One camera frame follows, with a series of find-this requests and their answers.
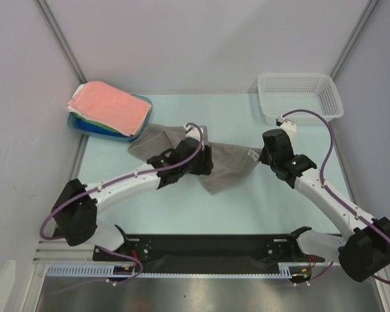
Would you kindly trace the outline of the grey towel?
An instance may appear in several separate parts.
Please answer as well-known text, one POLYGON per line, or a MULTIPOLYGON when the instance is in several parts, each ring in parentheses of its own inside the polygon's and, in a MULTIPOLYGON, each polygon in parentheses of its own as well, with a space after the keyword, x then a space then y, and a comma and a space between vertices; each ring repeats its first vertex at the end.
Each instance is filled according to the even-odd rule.
MULTIPOLYGON (((205 142, 212 147, 213 169, 210 175, 200 177, 203 187, 210 194, 217 194, 239 184, 259 164, 261 149, 233 144, 209 142, 207 128, 202 127, 205 142)), ((185 138, 183 127, 167 127, 149 124, 131 143, 128 152, 142 161, 176 148, 185 138)))

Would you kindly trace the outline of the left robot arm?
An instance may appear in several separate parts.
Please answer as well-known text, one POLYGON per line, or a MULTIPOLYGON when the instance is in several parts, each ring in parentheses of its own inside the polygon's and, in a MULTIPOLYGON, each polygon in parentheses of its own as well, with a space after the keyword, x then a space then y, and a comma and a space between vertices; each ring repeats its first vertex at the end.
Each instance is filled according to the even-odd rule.
POLYGON ((68 246, 89 242, 122 260, 130 252, 125 231, 119 225, 104 224, 98 216, 131 196, 174 184, 187 174, 208 176, 212 169, 212 148, 187 137, 176 148, 150 157, 136 170, 111 181, 88 185, 78 179, 69 181, 51 214, 68 246))

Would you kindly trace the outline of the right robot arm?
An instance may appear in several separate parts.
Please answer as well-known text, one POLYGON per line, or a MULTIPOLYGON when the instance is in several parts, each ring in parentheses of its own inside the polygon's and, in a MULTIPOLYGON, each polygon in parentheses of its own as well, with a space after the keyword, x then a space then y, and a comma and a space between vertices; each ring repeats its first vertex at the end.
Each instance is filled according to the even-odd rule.
POLYGON ((305 155, 296 155, 289 135, 282 129, 263 133, 259 160, 276 177, 315 204, 339 230, 340 236, 301 227, 286 245, 293 261, 316 255, 340 264, 354 281, 362 282, 390 265, 390 220, 377 219, 343 196, 334 194, 321 180, 320 170, 305 155))

